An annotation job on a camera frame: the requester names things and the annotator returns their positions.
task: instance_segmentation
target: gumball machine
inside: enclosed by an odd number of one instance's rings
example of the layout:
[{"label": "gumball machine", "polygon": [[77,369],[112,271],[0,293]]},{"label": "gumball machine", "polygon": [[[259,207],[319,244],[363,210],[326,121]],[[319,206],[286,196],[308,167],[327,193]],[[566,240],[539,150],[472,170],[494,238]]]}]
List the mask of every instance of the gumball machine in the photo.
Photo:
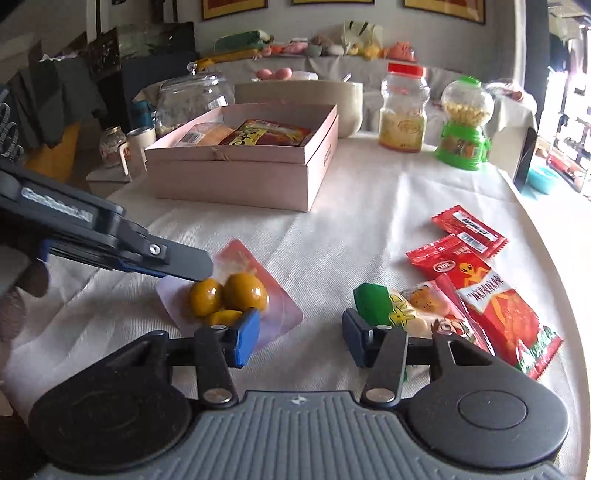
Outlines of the gumball machine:
[{"label": "gumball machine", "polygon": [[495,101],[480,80],[462,77],[446,87],[441,102],[448,121],[435,155],[453,167],[478,170],[491,150],[482,127],[491,119]]}]

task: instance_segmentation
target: egg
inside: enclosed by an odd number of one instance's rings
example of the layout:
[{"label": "egg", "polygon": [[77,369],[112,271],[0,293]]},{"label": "egg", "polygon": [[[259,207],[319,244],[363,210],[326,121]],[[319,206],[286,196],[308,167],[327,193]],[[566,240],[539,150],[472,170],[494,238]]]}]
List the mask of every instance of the egg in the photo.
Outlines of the egg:
[{"label": "egg", "polygon": [[287,80],[291,77],[292,71],[287,67],[283,67],[275,72],[275,80]]},{"label": "egg", "polygon": [[249,308],[263,311],[269,305],[269,294],[261,280],[250,273],[230,275],[224,285],[223,302],[227,309],[244,312]]},{"label": "egg", "polygon": [[270,71],[269,69],[262,69],[262,70],[257,71],[256,77],[259,80],[268,80],[271,77],[273,77],[273,72]]},{"label": "egg", "polygon": [[189,294],[191,309],[196,317],[206,317],[222,308],[223,287],[214,278],[195,282]]},{"label": "egg", "polygon": [[208,325],[225,325],[231,327],[234,325],[242,316],[242,312],[238,310],[220,310],[219,312],[212,313],[207,317]]}]

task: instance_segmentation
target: open box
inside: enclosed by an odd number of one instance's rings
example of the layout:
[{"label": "open box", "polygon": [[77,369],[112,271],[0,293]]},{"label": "open box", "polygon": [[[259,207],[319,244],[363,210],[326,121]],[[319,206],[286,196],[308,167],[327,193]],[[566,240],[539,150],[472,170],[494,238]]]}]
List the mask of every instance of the open box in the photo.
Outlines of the open box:
[{"label": "open box", "polygon": [[[308,128],[301,147],[215,145],[174,147],[193,125],[248,119]],[[160,198],[308,212],[335,154],[339,117],[333,105],[245,103],[208,112],[148,147],[146,168]]]}]

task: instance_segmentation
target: metal screw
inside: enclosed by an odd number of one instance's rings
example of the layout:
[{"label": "metal screw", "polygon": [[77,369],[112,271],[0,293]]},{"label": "metal screw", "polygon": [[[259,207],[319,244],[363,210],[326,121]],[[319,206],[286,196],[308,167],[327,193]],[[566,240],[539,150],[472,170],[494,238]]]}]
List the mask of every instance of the metal screw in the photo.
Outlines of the metal screw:
[{"label": "metal screw", "polygon": [[211,388],[203,394],[203,398],[209,403],[223,404],[232,399],[232,392],[225,388]]},{"label": "metal screw", "polygon": [[365,392],[365,398],[373,403],[390,403],[396,398],[396,395],[387,388],[372,388]]}]

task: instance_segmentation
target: glass jar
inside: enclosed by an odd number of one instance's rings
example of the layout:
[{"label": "glass jar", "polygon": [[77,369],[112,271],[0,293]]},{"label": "glass jar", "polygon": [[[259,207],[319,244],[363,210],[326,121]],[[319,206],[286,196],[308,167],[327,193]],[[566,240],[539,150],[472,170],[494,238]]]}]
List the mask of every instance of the glass jar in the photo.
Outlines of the glass jar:
[{"label": "glass jar", "polygon": [[195,62],[187,69],[190,75],[168,80],[160,87],[155,116],[158,138],[210,110],[234,103],[233,87],[220,73],[197,72]]},{"label": "glass jar", "polygon": [[113,127],[105,130],[100,136],[99,152],[105,167],[121,165],[119,159],[119,146],[127,142],[127,137],[121,127]]},{"label": "glass jar", "polygon": [[425,73],[426,69],[418,65],[388,64],[388,75],[382,82],[380,145],[402,152],[421,150],[427,124],[425,104],[431,93]]},{"label": "glass jar", "polygon": [[443,91],[441,103],[450,122],[463,127],[486,125],[495,110],[495,101],[474,77],[462,77]]}]

